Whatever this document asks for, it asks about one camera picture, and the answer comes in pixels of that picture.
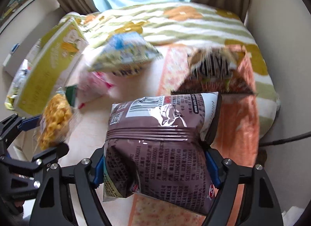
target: bolt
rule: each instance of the bolt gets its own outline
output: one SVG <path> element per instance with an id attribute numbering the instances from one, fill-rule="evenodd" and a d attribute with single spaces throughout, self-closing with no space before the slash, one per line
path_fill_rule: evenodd
<path id="1" fill-rule="evenodd" d="M 90 159 L 84 158 L 81 160 L 82 165 L 87 165 L 90 162 Z"/>
<path id="2" fill-rule="evenodd" d="M 41 165 L 42 164 L 42 160 L 41 159 L 37 159 L 36 160 L 36 165 Z"/>
<path id="3" fill-rule="evenodd" d="M 35 181 L 34 182 L 34 187 L 35 187 L 35 189 L 38 189 L 39 187 L 41 186 L 41 183 L 40 183 L 40 181 Z"/>
<path id="4" fill-rule="evenodd" d="M 58 164 L 52 164 L 50 168 L 51 168 L 52 170 L 55 170 L 55 169 L 57 169 L 57 167 L 58 167 Z"/>
<path id="5" fill-rule="evenodd" d="M 232 160 L 229 159 L 229 158 L 225 158 L 225 159 L 224 159 L 224 163 L 225 163 L 226 165 L 231 165 L 231 164 L 232 164 Z"/>
<path id="6" fill-rule="evenodd" d="M 260 171 L 262 170 L 262 165 L 255 165 L 255 168 Z"/>

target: picture frame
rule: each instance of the picture frame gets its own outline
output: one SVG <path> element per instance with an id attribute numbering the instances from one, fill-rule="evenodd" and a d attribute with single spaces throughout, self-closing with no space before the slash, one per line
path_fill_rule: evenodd
<path id="1" fill-rule="evenodd" d="M 8 24 L 34 0 L 10 0 L 5 11 L 0 17 L 0 34 Z"/>

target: striped blanket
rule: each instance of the striped blanket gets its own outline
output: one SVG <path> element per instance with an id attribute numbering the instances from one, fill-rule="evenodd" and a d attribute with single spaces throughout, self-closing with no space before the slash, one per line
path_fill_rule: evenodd
<path id="1" fill-rule="evenodd" d="M 142 27 L 141 35 L 155 46 L 244 45 L 252 55 L 260 136 L 262 137 L 268 131 L 275 118 L 278 96 L 254 38 L 237 15 L 213 7 L 185 2 L 136 5 L 101 13 L 100 20 L 94 20 L 91 27 L 83 28 L 84 35 L 91 47 L 98 48 L 105 44 L 109 33 L 129 22 L 139 23 Z"/>

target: white wall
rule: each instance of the white wall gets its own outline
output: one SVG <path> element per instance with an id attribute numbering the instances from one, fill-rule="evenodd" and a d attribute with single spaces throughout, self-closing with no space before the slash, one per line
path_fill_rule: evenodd
<path id="1" fill-rule="evenodd" d="M 311 130 L 311 15 L 302 0 L 253 0 L 248 28 L 280 95 L 281 109 L 262 142 Z M 311 199 L 311 138 L 267 147 L 266 170 L 281 209 Z"/>
<path id="2" fill-rule="evenodd" d="M 0 64 L 2 65 L 13 45 L 21 43 L 49 12 L 58 7 L 57 0 L 35 0 L 22 10 L 0 34 Z M 0 120 L 2 120 L 12 114 L 3 105 L 12 78 L 2 68 L 0 73 Z"/>

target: black cable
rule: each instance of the black cable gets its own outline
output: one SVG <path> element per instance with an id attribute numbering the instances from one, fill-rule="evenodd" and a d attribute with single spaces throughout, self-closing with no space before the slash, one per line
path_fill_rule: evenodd
<path id="1" fill-rule="evenodd" d="M 266 142 L 266 143 L 260 144 L 259 147 L 266 147 L 266 146 L 271 146 L 271 145 L 279 145 L 279 144 L 284 144 L 288 142 L 294 142 L 294 141 L 298 141 L 298 140 L 305 139 L 308 137 L 311 137 L 311 131 L 298 135 L 298 136 L 286 138 L 286 139 L 275 140 L 273 142 Z"/>

